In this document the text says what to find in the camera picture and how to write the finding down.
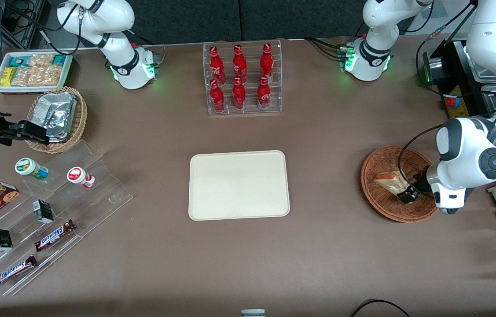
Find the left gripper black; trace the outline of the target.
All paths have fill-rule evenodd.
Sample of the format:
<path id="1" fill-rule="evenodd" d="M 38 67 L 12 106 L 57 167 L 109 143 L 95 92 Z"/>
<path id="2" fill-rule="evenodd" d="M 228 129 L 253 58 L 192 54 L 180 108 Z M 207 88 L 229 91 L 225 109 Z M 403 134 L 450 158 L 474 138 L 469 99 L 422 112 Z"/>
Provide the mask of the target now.
<path id="1" fill-rule="evenodd" d="M 399 193 L 399 200 L 402 203 L 414 203 L 422 194 L 430 195 L 432 193 L 429 183 L 432 167 L 433 165 L 429 165 L 414 175 L 414 187 L 407 187 L 403 192 Z"/>

